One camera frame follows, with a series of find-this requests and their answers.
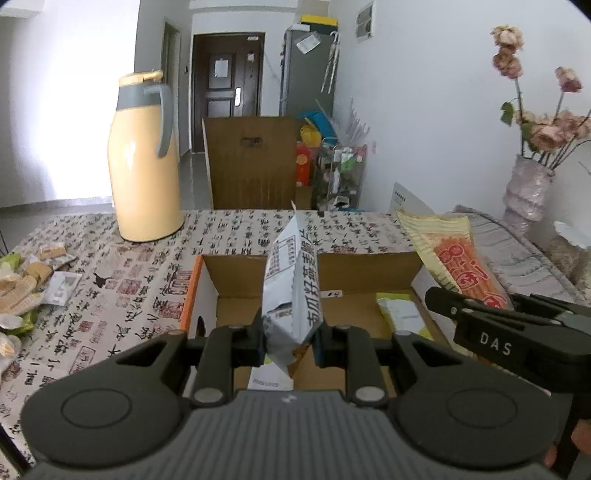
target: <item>yellow thermos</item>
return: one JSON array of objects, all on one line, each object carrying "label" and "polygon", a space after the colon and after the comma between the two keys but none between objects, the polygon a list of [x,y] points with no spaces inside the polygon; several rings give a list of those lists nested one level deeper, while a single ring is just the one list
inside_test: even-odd
[{"label": "yellow thermos", "polygon": [[183,225],[173,94],[162,72],[119,80],[108,159],[115,215],[131,242],[163,238]]}]

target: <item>wall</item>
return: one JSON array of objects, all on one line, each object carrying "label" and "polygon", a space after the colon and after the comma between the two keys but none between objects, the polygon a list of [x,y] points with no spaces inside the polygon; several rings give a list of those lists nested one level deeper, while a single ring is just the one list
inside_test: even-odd
[{"label": "wall", "polygon": [[138,8],[51,0],[34,18],[0,18],[0,206],[111,195],[107,141]]},{"label": "wall", "polygon": [[[358,43],[355,18],[367,3],[330,3],[342,33],[335,115],[345,120],[353,97],[371,125],[368,143],[376,142],[361,207],[387,211],[399,181],[437,211],[463,203],[500,216],[519,133],[499,121],[515,88],[491,65],[489,33],[499,24],[523,30],[520,81],[528,109],[555,110],[554,69],[564,65],[587,86],[568,94],[565,105],[584,114],[591,106],[591,23],[568,0],[378,0],[376,36]],[[591,181],[576,164],[591,163],[588,145],[559,169],[538,240],[555,218],[591,233]]]},{"label": "wall", "polygon": [[193,34],[224,32],[265,33],[261,115],[279,115],[281,52],[285,31],[294,22],[294,11],[207,11],[193,15]]},{"label": "wall", "polygon": [[178,144],[179,154],[189,149],[189,67],[191,50],[191,15],[189,0],[141,0],[135,48],[135,71],[161,68],[164,23],[181,32],[181,68],[179,72]]}]

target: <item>vase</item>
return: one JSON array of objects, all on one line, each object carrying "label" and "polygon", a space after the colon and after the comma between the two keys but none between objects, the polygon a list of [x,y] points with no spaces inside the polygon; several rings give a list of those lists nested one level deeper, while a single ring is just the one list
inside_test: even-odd
[{"label": "vase", "polygon": [[511,180],[503,197],[506,205],[503,220],[516,233],[527,236],[530,227],[542,220],[553,177],[554,170],[517,155]]}]

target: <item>white snack bag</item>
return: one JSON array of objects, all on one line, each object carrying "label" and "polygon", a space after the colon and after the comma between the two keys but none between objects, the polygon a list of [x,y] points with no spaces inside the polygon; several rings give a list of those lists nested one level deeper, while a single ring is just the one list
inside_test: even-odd
[{"label": "white snack bag", "polygon": [[271,246],[262,292],[267,354],[291,375],[323,321],[316,249],[298,216]]},{"label": "white snack bag", "polygon": [[63,307],[74,293],[78,282],[82,278],[79,273],[54,272],[45,292],[43,303]]},{"label": "white snack bag", "polygon": [[248,390],[291,391],[293,389],[294,381],[268,356],[265,356],[263,366],[251,370]]}]

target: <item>gray fabric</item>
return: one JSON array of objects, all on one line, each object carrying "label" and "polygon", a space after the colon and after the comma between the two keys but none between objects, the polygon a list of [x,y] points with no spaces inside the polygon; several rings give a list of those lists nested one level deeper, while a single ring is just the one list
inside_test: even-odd
[{"label": "gray fabric", "polygon": [[467,214],[474,243],[499,282],[510,293],[537,293],[559,300],[587,305],[582,293],[529,240],[501,220],[458,205]]}]

